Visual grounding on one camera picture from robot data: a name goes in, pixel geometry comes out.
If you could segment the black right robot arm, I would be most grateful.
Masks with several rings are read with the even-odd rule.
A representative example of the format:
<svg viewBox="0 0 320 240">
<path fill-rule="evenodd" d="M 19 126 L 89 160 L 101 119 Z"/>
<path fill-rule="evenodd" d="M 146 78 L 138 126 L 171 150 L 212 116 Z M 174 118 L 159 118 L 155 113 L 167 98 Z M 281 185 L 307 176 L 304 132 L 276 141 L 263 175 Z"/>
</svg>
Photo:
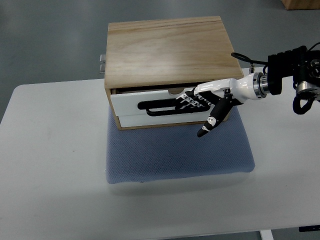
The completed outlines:
<svg viewBox="0 0 320 240">
<path fill-rule="evenodd" d="M 267 61 L 252 60 L 237 52 L 231 53 L 231 56 L 250 63 L 250 73 L 253 73 L 255 64 L 263 65 L 262 73 L 253 77 L 253 91 L 258 98 L 264 98 L 267 94 L 281 94 L 283 78 L 293 77 L 295 97 L 292 109 L 297 115 L 303 115 L 311 109 L 314 102 L 320 101 L 320 50 L 315 49 L 319 44 L 317 42 L 310 48 L 302 45 L 293 50 L 272 54 Z"/>
</svg>

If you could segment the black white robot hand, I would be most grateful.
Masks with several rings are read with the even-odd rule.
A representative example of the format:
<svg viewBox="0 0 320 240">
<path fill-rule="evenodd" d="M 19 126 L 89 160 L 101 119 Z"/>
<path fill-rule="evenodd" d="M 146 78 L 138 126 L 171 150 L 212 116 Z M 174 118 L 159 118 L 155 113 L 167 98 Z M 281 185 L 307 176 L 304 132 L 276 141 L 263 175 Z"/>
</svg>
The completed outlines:
<svg viewBox="0 0 320 240">
<path fill-rule="evenodd" d="M 216 128 L 234 106 L 242 105 L 247 100 L 259 100 L 266 97 L 259 86 L 262 73 L 250 73 L 241 78 L 227 78 L 199 84 L 192 90 L 185 91 L 174 101 L 176 110 L 199 110 L 212 108 L 209 117 L 197 132 L 200 138 Z"/>
</svg>

